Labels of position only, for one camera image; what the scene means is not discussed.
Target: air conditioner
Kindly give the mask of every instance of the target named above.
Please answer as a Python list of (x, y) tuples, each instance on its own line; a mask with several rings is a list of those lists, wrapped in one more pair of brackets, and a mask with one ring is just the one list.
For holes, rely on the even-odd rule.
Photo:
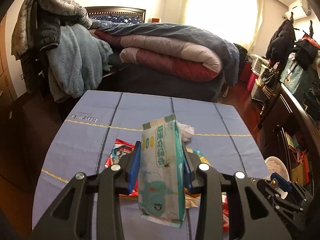
[(285, 13), (288, 19), (291, 17), (291, 12), (293, 12), (294, 20), (307, 17), (311, 15), (310, 5), (306, 0), (297, 0), (289, 5), (289, 11)]

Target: comforter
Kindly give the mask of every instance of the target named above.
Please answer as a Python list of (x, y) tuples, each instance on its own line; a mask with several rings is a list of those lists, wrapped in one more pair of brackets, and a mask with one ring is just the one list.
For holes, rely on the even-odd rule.
[(113, 47), (125, 48), (120, 59), (194, 81), (214, 79), (222, 70), (219, 56), (212, 50), (173, 38), (127, 35), (115, 36), (100, 30), (94, 34)]
[(98, 29), (116, 36), (137, 34), (168, 37), (201, 45), (212, 50), (220, 58), (227, 84), (233, 86), (238, 82), (238, 49), (231, 42), (226, 41), (209, 31), (179, 24), (144, 23), (127, 25), (100, 20), (93, 20), (91, 29)]

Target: metal screw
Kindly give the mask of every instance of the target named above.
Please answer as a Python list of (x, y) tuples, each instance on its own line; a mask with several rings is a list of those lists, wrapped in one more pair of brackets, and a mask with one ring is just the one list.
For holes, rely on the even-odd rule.
[(113, 171), (119, 171), (121, 169), (121, 166), (119, 164), (113, 164), (111, 166), (111, 170)]
[(83, 179), (84, 178), (84, 173), (79, 172), (76, 174), (76, 179)]
[(209, 168), (209, 165), (206, 163), (199, 164), (199, 169), (201, 169), (202, 171), (207, 171)]
[(237, 177), (238, 179), (243, 179), (243, 178), (244, 178), (244, 173), (241, 172), (241, 171), (238, 171), (238, 172), (236, 172), (236, 177)]

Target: cabinet door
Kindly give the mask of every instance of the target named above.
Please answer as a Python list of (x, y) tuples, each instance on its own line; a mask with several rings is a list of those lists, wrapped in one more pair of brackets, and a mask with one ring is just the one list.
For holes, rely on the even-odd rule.
[(282, 127), (284, 123), (290, 118), (292, 111), (289, 108), (288, 104), (284, 100), (283, 96), (280, 95), (277, 99), (275, 105), (273, 106), (271, 112), (266, 117), (263, 122), (263, 129), (265, 135), (265, 145), (267, 145), (270, 140), (273, 138), (275, 128), (277, 125)]
[(20, 106), (9, 106), (1, 111), (0, 128), (0, 174), (8, 182), (23, 191), (31, 191), (29, 172), (27, 171), (24, 149), (21, 141)]
[(0, 76), (0, 109), (6, 110), (12, 103), (13, 99), (7, 85), (6, 75), (2, 73)]
[(284, 129), (277, 126), (270, 142), (265, 147), (265, 158), (274, 156), (279, 158), (287, 168), (289, 178), (292, 178), (291, 157)]

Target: blue pillowcase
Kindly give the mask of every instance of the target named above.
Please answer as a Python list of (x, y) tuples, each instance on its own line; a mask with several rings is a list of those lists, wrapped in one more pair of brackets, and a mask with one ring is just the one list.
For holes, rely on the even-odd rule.
[(90, 19), (109, 21), (113, 23), (127, 23), (127, 24), (137, 24), (142, 23), (139, 16), (129, 17), (129, 16), (90, 16)]

